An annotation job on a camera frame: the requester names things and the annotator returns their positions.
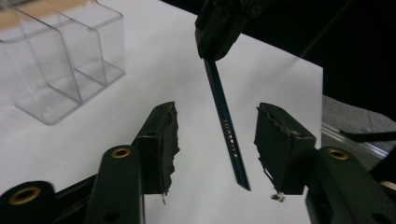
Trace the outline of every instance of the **white table surface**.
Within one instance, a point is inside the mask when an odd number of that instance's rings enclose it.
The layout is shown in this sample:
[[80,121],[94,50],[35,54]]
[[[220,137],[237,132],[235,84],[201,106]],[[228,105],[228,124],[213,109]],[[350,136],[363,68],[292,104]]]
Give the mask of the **white table surface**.
[[253,144],[260,102],[283,107],[320,146],[322,69],[240,35],[218,68],[252,191],[234,179],[203,61],[196,16],[154,0],[105,0],[124,15],[126,76],[46,126],[0,104],[0,193],[32,180],[61,190],[94,175],[102,154],[131,144],[151,109],[175,101],[176,171],[163,205],[146,196],[148,224],[309,223],[304,196],[278,203]]

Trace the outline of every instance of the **black background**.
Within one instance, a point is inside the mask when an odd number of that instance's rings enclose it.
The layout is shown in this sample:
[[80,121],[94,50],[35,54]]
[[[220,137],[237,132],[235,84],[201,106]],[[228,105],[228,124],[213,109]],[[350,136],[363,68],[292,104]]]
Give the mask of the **black background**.
[[[197,14],[205,0],[163,1]],[[279,1],[243,33],[323,67],[324,95],[396,120],[395,9],[393,0]]]

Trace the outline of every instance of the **brass screw insert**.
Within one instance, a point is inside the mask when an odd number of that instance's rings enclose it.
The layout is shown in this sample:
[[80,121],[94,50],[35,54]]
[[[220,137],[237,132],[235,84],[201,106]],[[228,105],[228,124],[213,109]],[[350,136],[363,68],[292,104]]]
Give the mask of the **brass screw insert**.
[[115,149],[112,153],[111,156],[116,159],[124,158],[129,156],[131,154],[131,149],[126,148],[126,147],[121,147]]
[[38,187],[28,187],[18,190],[9,199],[9,203],[12,205],[20,205],[24,203],[29,203],[35,199],[41,192],[41,188]]
[[340,161],[346,161],[347,159],[349,159],[348,155],[345,152],[337,149],[330,149],[329,155]]

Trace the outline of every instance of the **clear plastic container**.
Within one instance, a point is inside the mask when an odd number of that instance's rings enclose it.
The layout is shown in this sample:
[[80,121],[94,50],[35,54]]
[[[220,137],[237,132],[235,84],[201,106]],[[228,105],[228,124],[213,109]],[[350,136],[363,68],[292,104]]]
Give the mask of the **clear plastic container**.
[[92,0],[44,0],[41,3],[98,32],[107,84],[125,75],[121,13]]
[[0,12],[1,87],[54,124],[122,77],[122,15],[90,0],[34,1]]
[[0,85],[15,106],[54,124],[82,104],[64,38],[57,29],[9,8],[0,21]]

